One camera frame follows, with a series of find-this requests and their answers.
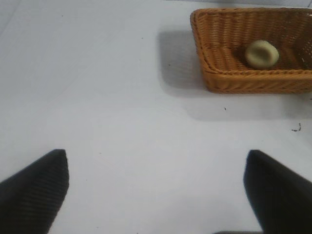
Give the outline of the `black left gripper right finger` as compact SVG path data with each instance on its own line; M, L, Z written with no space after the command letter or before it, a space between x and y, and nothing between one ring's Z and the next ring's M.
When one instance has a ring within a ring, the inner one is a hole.
M244 187L265 234L312 232L312 183L260 150L246 159Z

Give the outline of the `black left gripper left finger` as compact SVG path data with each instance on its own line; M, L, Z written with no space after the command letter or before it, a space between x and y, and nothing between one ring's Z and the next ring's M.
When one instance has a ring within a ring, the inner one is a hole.
M69 188L66 151L54 149L0 184L0 232L46 234Z

